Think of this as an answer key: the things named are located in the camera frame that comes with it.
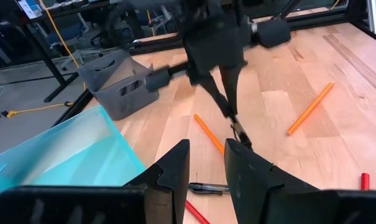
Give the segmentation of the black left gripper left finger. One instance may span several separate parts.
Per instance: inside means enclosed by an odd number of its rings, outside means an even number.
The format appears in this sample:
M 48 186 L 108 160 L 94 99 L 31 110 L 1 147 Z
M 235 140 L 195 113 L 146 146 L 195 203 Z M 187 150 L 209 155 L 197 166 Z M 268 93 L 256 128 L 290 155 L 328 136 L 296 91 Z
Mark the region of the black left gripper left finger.
M 182 139 L 122 187 L 14 187 L 0 193 L 0 224 L 182 224 L 190 142 Z

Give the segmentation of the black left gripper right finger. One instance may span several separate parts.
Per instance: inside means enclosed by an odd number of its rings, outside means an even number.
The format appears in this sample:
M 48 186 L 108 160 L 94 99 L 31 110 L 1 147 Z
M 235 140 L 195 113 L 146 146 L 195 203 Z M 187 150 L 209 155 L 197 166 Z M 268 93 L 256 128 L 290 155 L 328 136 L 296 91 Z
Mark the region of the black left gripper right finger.
M 235 139 L 224 162 L 239 224 L 376 224 L 376 190 L 320 190 Z

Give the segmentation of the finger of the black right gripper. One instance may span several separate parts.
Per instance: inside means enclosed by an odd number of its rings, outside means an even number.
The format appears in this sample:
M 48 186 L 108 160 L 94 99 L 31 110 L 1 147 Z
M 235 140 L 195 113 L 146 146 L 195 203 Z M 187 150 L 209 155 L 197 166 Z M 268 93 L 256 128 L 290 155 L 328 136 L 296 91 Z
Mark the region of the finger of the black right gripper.
M 219 68 L 222 84 L 233 115 L 237 114 L 237 82 L 239 78 L 238 67 Z
M 212 76 L 205 76 L 201 80 L 201 86 L 211 95 L 225 118 L 231 114 L 231 108 L 226 97 L 221 94 Z

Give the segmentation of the orange pencil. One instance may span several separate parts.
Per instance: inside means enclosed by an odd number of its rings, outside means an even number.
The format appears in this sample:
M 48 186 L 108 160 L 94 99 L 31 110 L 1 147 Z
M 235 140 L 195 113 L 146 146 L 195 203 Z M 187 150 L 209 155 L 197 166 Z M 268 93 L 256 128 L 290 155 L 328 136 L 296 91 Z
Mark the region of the orange pencil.
M 321 93 L 310 103 L 310 105 L 299 115 L 296 121 L 288 128 L 287 135 L 291 136 L 303 123 L 303 121 L 312 113 L 312 111 L 320 104 L 326 95 L 332 90 L 335 83 L 328 83 Z
M 210 138 L 211 142 L 214 144 L 214 146 L 217 148 L 217 150 L 224 155 L 224 146 L 221 144 L 221 142 L 218 140 L 218 138 L 211 132 L 211 130 L 207 127 L 207 125 L 203 122 L 203 120 L 197 115 L 193 115 L 195 121 L 198 123 L 200 128 L 204 131 L 204 133 L 207 135 L 207 137 Z

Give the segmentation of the black pen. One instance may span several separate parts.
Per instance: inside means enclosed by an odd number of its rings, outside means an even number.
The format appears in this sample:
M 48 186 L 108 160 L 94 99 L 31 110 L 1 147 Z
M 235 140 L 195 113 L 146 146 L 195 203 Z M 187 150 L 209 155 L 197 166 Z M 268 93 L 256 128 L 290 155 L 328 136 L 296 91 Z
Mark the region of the black pen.
M 219 184 L 204 184 L 198 182 L 191 182 L 188 184 L 188 189 L 191 190 L 194 194 L 201 195 L 222 195 L 223 193 L 229 193 L 229 187 L 227 185 Z

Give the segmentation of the red pencil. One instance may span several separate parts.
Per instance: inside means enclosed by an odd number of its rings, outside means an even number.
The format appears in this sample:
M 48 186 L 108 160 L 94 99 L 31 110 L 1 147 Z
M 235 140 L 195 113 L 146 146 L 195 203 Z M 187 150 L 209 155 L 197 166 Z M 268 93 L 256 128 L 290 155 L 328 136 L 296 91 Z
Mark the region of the red pencil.
M 189 201 L 185 202 L 185 208 L 200 222 L 200 224 L 210 224 L 202 214 Z
M 370 175 L 368 173 L 361 173 L 360 189 L 361 190 L 370 189 Z

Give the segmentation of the teal translucent plastic bin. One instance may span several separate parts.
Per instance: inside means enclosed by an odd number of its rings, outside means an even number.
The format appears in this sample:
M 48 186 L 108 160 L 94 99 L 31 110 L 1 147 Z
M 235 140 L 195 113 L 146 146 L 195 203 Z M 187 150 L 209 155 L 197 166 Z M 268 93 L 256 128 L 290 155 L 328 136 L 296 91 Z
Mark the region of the teal translucent plastic bin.
M 0 154 L 0 193 L 20 185 L 121 187 L 145 170 L 105 109 L 92 107 Z

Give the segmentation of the grey plastic bin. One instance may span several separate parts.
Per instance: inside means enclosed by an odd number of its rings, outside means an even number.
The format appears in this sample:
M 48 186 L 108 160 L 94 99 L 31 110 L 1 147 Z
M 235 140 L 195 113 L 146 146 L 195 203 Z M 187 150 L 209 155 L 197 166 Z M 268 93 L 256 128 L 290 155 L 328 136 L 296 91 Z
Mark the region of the grey plastic bin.
M 78 74 L 111 119 L 118 121 L 158 100 L 159 92 L 148 91 L 144 83 L 151 71 L 117 50 L 82 65 Z

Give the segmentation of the blue office chair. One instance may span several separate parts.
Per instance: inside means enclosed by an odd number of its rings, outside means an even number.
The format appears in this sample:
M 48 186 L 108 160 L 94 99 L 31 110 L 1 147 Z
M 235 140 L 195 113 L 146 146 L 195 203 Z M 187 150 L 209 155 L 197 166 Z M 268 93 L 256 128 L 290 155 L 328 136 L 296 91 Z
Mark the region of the blue office chair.
M 71 50 L 71 56 L 68 56 L 61 64 L 63 71 L 68 70 L 66 66 L 69 63 L 74 63 L 73 59 L 77 62 L 80 61 L 83 65 L 85 63 L 83 57 L 86 55 L 103 56 L 100 50 L 79 50 L 76 48 L 76 45 L 84 39 L 84 36 L 89 31 L 89 26 L 80 13 L 54 19 L 53 21 L 58 29 L 58 33 L 52 27 L 52 30 L 45 34 L 45 40 L 51 48 L 59 45 L 67 46 Z

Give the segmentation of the silver aluminium extrusion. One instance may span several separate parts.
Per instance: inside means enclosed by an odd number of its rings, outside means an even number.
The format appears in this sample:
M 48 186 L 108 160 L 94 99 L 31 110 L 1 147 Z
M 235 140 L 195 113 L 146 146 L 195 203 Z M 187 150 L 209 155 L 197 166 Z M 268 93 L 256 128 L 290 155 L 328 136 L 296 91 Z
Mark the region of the silver aluminium extrusion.
M 367 14 L 369 21 L 369 29 L 372 33 L 376 34 L 376 0 L 367 1 Z

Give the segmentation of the white and blue box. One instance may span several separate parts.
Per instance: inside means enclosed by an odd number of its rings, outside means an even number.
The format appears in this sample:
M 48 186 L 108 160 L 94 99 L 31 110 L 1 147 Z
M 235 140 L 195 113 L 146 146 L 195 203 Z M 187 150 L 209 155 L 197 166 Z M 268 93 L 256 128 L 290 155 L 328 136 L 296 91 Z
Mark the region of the white and blue box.
M 17 0 L 17 3 L 29 19 L 35 19 L 42 16 L 42 8 L 35 2 L 35 0 Z

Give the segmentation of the black table frame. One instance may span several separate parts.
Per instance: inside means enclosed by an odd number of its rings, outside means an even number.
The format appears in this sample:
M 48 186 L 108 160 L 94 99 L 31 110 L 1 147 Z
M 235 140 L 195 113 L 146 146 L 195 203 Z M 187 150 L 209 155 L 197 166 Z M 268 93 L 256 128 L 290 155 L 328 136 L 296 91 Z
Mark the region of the black table frame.
M 315 12 L 313 14 L 307 14 L 303 16 L 293 16 L 287 19 L 292 31 L 311 29 L 317 27 L 331 26 L 336 24 L 342 24 L 345 22 L 351 23 L 352 25 L 358 25 L 362 31 L 366 34 L 370 32 L 370 25 L 367 21 L 368 16 L 368 1 L 371 0 L 342 0 L 346 1 L 346 7 L 336 10 L 324 11 L 324 12 Z M 167 37 L 166 40 L 153 40 L 154 47 L 153 49 L 144 49 L 143 52 L 134 53 L 136 55 L 154 53 L 163 50 L 171 50 L 181 47 L 181 43 L 174 40 L 174 37 Z M 92 93 L 87 89 L 85 90 L 74 102 L 73 105 L 67 109 L 61 117 L 54 123 L 54 126 L 72 118 L 78 113 L 83 111 L 83 108 L 93 99 Z

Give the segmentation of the black desk frame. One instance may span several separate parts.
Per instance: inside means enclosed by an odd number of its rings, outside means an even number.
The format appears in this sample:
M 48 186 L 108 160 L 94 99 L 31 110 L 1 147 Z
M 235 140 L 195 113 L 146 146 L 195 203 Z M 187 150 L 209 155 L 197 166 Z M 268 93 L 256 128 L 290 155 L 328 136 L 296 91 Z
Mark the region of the black desk frame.
M 43 46 L 34 37 L 34 35 L 29 30 L 27 25 L 22 24 L 20 25 L 20 28 L 22 29 L 26 37 L 32 42 L 33 46 L 38 50 L 41 56 L 41 59 L 44 61 L 44 64 L 46 64 L 48 69 L 53 74 L 53 77 L 56 78 L 57 82 L 59 83 L 59 87 L 56 88 L 53 92 L 51 92 L 51 94 L 49 94 L 48 97 L 44 99 L 45 103 L 51 102 L 60 92 L 62 92 L 69 84 L 71 84 L 78 77 L 78 73 L 77 72 L 67 73 L 66 75 L 71 75 L 71 77 L 69 77 L 67 80 L 64 79 L 63 75 L 60 73 L 58 68 L 52 62 L 51 58 L 48 56 Z

